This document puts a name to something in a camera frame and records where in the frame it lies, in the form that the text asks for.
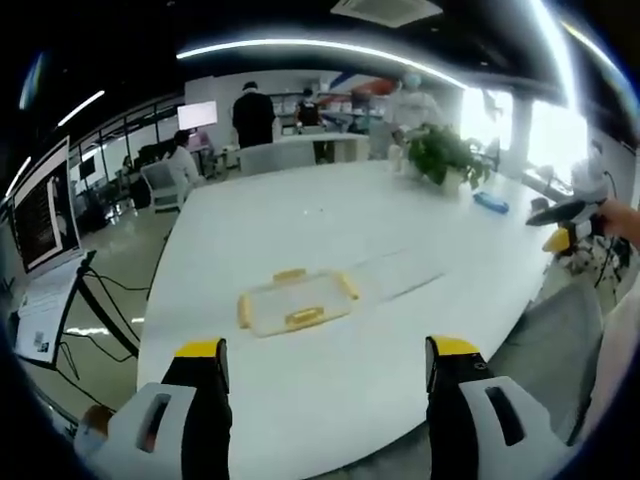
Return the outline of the person's right hand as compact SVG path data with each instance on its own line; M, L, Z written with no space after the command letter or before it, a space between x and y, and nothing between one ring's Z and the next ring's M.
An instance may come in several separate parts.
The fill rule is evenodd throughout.
M608 199L599 208L606 234L627 240L636 249L640 245L639 211L616 200Z

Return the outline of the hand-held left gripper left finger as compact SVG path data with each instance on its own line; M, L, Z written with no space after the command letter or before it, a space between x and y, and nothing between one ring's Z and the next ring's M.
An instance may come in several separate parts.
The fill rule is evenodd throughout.
M226 340L189 342L113 413L107 437L79 423L75 452L99 479L228 479L229 393Z

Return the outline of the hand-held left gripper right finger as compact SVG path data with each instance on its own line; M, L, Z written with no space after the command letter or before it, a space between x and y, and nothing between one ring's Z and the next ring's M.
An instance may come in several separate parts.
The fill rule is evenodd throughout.
M425 367L432 479L551 479L569 458L548 410L471 343L428 336Z

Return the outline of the person's left hand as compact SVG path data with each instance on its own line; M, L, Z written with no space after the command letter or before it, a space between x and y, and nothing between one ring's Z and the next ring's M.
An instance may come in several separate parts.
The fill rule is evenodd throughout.
M80 424L86 429L108 436L109 421L113 412L104 405L92 405L83 415Z

